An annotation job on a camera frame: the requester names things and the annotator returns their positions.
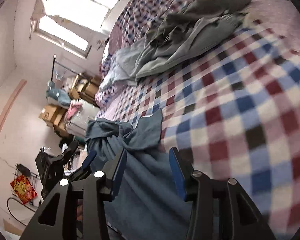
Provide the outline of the cardboard boxes stack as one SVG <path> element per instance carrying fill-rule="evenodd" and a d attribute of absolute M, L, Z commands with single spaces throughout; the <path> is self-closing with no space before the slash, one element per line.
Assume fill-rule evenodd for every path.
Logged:
<path fill-rule="evenodd" d="M 95 101 L 95 95 L 99 90 L 100 83 L 101 79 L 99 76 L 89 77 L 83 75 L 69 77 L 64 80 L 61 87 L 57 87 L 56 84 L 55 87 L 66 91 L 71 100 L 83 99 L 98 107 Z M 52 127 L 61 137 L 69 137 L 71 134 L 66 131 L 64 122 L 65 114 L 68 109 L 48 103 L 42 109 L 39 118 L 42 119 L 47 126 Z"/>

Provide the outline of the olive green garment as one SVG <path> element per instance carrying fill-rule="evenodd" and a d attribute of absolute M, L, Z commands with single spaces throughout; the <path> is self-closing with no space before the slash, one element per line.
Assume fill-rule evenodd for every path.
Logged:
<path fill-rule="evenodd" d="M 146 41 L 153 48 L 181 42 L 199 20 L 210 24 L 224 15 L 243 10 L 250 2 L 251 0 L 194 0 L 181 11 L 167 14 L 158 27 L 149 29 Z"/>

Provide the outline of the plaid folded quilt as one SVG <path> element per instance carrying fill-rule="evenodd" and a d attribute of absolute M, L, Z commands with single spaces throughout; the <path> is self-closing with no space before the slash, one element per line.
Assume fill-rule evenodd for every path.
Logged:
<path fill-rule="evenodd" d="M 129 0 L 110 32 L 108 55 L 100 66 L 101 77 L 108 74 L 109 61 L 115 51 L 142 38 L 152 22 L 159 24 L 166 14 L 176 12 L 192 1 L 194 0 Z"/>

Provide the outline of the grey trousers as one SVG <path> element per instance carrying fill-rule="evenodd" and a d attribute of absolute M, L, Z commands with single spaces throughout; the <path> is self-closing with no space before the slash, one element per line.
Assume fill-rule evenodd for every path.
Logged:
<path fill-rule="evenodd" d="M 204 54 L 227 39 L 242 24 L 240 14 L 227 14 L 209 20 L 199 19 L 185 39 L 153 47 L 146 43 L 135 63 L 135 80 L 163 73 L 180 63 Z"/>

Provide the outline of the clear plastic storage bag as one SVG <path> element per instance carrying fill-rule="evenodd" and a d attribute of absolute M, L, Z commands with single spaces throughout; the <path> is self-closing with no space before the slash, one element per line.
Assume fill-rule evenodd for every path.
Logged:
<path fill-rule="evenodd" d="M 74 136 L 85 138 L 88 123 L 95 120 L 100 109 L 83 100 L 72 100 L 64 118 L 66 131 Z"/>

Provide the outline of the light blue garment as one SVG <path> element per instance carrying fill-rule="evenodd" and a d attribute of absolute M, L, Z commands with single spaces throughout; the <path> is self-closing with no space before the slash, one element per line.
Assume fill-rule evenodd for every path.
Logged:
<path fill-rule="evenodd" d="M 125 48 L 119 49 L 110 59 L 110 70 L 99 86 L 99 90 L 105 91 L 117 83 L 136 86 L 133 74 L 137 58 L 145 48 L 146 39 L 142 38 Z"/>

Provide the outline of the red paper decoration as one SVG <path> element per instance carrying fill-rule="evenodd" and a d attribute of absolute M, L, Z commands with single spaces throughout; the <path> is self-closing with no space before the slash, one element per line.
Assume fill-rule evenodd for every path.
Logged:
<path fill-rule="evenodd" d="M 13 192 L 24 205 L 37 197 L 37 192 L 33 188 L 29 179 L 23 174 L 19 175 L 15 180 L 13 180 L 10 185 L 13 189 Z"/>

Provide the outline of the dark teal sweater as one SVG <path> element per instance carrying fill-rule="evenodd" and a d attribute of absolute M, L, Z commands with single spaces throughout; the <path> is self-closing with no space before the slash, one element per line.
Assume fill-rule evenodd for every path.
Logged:
<path fill-rule="evenodd" d="M 88 152 L 96 152 L 93 172 L 127 152 L 119 194 L 104 204 L 107 222 L 125 239 L 186 238 L 191 204 L 177 195 L 168 154 L 159 150 L 161 123 L 157 110 L 136 126 L 98 118 L 87 127 Z"/>

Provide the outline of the window with curtain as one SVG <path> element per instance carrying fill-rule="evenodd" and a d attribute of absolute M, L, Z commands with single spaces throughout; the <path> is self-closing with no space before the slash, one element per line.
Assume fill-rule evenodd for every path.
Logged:
<path fill-rule="evenodd" d="M 30 32 L 87 58 L 108 43 L 105 20 L 120 0 L 36 0 Z"/>

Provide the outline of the plaid bed sheet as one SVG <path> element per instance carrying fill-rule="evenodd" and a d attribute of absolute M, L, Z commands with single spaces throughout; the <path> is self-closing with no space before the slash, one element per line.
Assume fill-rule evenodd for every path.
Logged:
<path fill-rule="evenodd" d="M 135 124 L 162 110 L 161 145 L 215 179 L 235 177 L 277 239 L 300 226 L 300 55 L 256 18 L 205 56 L 105 100 Z"/>

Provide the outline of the black clothes rack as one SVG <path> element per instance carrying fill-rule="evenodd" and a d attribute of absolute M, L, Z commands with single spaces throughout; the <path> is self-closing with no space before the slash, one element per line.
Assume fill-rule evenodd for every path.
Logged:
<path fill-rule="evenodd" d="M 60 63 L 57 60 L 57 55 L 53 55 L 50 77 L 51 82 L 60 83 L 73 76 L 83 76 L 83 73 L 80 73 L 79 71 L 74 70 L 63 63 Z"/>

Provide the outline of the blue plush shark toy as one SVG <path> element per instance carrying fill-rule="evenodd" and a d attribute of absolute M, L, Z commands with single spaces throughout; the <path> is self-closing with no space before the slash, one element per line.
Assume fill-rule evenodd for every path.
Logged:
<path fill-rule="evenodd" d="M 56 88 L 53 81 L 47 83 L 46 98 L 49 104 L 53 104 L 64 109 L 70 107 L 70 96 L 66 91 Z"/>

